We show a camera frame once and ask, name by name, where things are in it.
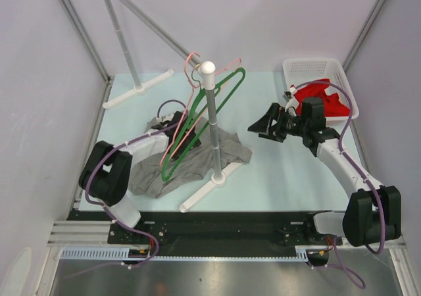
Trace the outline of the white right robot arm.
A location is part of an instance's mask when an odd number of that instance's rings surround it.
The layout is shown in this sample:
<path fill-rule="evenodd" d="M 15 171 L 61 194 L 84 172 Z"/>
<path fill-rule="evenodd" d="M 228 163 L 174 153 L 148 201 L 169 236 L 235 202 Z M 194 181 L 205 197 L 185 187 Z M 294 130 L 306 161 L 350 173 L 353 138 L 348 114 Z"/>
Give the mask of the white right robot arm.
<path fill-rule="evenodd" d="M 361 168 L 342 146 L 339 133 L 327 126 L 321 99 L 303 101 L 301 115 L 292 116 L 277 103 L 270 106 L 269 136 L 282 142 L 297 136 L 303 145 L 335 176 L 349 202 L 343 212 L 319 212 L 303 228 L 304 238 L 319 244 L 327 234 L 344 237 L 352 246 L 369 246 L 401 236 L 401 194 Z"/>

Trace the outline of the white clothes rack with poles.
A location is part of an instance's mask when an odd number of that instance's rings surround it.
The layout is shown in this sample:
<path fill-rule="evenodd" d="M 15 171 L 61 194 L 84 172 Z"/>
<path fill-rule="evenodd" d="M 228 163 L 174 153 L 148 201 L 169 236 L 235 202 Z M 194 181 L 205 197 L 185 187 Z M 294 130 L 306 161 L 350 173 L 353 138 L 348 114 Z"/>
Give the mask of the white clothes rack with poles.
<path fill-rule="evenodd" d="M 230 164 L 227 168 L 223 169 L 221 165 L 221 156 L 220 156 L 220 142 L 218 135 L 218 124 L 217 124 L 217 114 L 218 109 L 216 107 L 216 92 L 218 84 L 215 83 L 215 72 L 216 67 L 213 62 L 205 61 L 201 62 L 197 57 L 198 53 L 190 53 L 185 47 L 178 43 L 169 33 L 167 33 L 161 26 L 159 26 L 150 16 L 144 13 L 133 1 L 131 0 L 119 0 L 125 7 L 129 9 L 138 19 L 140 19 L 149 29 L 151 29 L 155 34 L 157 34 L 167 45 L 169 45 L 179 56 L 185 59 L 185 65 L 191 65 L 194 71 L 198 71 L 199 75 L 202 77 L 202 81 L 197 81 L 193 83 L 192 76 L 186 76 L 192 90 L 200 89 L 200 94 L 206 96 L 207 104 L 203 108 L 203 112 L 208 113 L 208 123 L 207 126 L 210 130 L 210 141 L 212 146 L 212 152 L 214 156 L 214 172 L 212 173 L 211 179 L 205 184 L 202 188 L 196 191 L 190 198 L 185 200 L 179 207 L 180 212 L 186 213 L 199 201 L 204 199 L 212 190 L 217 187 L 222 187 L 226 183 L 227 177 L 235 171 L 234 165 Z M 167 72 L 145 82 L 144 84 L 140 82 L 138 73 L 134 66 L 134 62 L 128 46 L 126 45 L 126 40 L 124 34 L 122 33 L 120 24 L 118 22 L 114 7 L 111 3 L 111 0 L 104 0 L 106 8 L 109 12 L 112 24 L 114 26 L 116 35 L 119 39 L 120 46 L 123 50 L 124 57 L 126 59 L 128 68 L 134 80 L 134 87 L 132 90 L 114 98 L 106 103 L 103 103 L 104 109 L 112 109 L 117 107 L 119 104 L 135 97 L 136 95 L 144 94 L 149 88 L 156 86 L 157 84 L 169 79 L 174 72 L 168 70 Z M 203 112 L 198 114 L 198 118 L 201 118 Z"/>

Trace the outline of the white plastic basket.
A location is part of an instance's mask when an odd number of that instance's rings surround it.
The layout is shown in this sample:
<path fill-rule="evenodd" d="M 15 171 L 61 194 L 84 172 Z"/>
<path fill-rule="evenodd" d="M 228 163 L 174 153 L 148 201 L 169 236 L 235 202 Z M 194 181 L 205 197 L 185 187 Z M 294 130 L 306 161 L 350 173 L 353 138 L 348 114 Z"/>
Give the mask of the white plastic basket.
<path fill-rule="evenodd" d="M 330 123 L 356 119 L 359 108 L 341 63 L 327 57 L 293 58 L 282 63 L 287 90 L 286 108 L 301 114 L 303 99 L 323 100 L 325 117 Z"/>

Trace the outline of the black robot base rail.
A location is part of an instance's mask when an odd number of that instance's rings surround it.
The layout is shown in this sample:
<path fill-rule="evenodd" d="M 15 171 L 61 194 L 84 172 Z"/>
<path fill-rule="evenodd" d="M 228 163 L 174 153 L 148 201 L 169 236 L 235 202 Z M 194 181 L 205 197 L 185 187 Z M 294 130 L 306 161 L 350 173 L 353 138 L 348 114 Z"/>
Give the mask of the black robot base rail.
<path fill-rule="evenodd" d="M 316 233 L 311 212 L 146 212 L 134 231 L 112 224 L 107 243 L 112 246 L 166 251 L 279 251 L 286 247 L 333 249 L 334 237 Z M 309 260 L 323 263 L 329 257 Z M 143 261 L 123 262 L 133 268 Z"/>

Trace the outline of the red t shirt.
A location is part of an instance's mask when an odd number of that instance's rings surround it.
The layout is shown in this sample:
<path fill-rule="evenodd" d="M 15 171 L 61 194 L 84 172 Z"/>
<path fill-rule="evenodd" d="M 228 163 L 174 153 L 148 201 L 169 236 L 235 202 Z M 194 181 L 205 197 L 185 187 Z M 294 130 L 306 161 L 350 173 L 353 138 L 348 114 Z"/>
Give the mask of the red t shirt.
<path fill-rule="evenodd" d="M 299 101 L 297 114 L 301 116 L 303 99 L 307 97 L 317 97 L 323 101 L 325 117 L 349 116 L 349 107 L 345 106 L 339 100 L 339 94 L 327 94 L 326 89 L 329 85 L 323 84 L 322 82 L 330 82 L 330 79 L 320 79 L 320 82 L 313 82 L 297 90 L 297 93 L 295 94 L 296 99 Z"/>

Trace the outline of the grey t shirt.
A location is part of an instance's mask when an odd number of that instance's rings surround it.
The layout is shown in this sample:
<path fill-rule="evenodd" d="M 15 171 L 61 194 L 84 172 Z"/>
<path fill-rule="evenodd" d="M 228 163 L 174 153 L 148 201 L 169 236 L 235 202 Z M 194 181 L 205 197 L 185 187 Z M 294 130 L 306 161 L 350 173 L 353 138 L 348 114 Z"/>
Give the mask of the grey t shirt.
<path fill-rule="evenodd" d="M 236 133 L 231 134 L 219 128 L 218 136 L 222 168 L 232 162 L 250 162 L 253 152 L 242 145 Z M 159 166 L 162 153 L 135 162 L 130 172 L 128 189 L 134 195 L 146 195 L 158 199 L 181 185 L 202 180 L 214 165 L 211 135 L 208 128 L 201 135 L 199 141 L 201 142 L 200 146 L 187 153 L 167 182 L 162 180 L 162 167 Z"/>

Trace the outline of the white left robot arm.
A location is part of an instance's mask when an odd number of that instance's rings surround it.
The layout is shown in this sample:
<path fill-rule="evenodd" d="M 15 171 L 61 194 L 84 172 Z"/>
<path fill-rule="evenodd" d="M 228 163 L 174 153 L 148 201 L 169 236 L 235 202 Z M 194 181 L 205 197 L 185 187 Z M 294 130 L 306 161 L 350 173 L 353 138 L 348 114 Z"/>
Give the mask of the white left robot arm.
<path fill-rule="evenodd" d="M 182 145 L 169 154 L 167 167 L 159 164 L 176 129 L 186 120 L 181 111 L 159 114 L 149 121 L 142 136 L 120 147 L 99 141 L 82 170 L 79 185 L 87 198 L 97 201 L 124 225 L 122 235 L 131 243 L 144 238 L 145 226 L 130 195 L 159 199 L 183 185 L 203 180 L 213 167 L 214 143 L 206 118 L 200 118 L 187 131 Z"/>

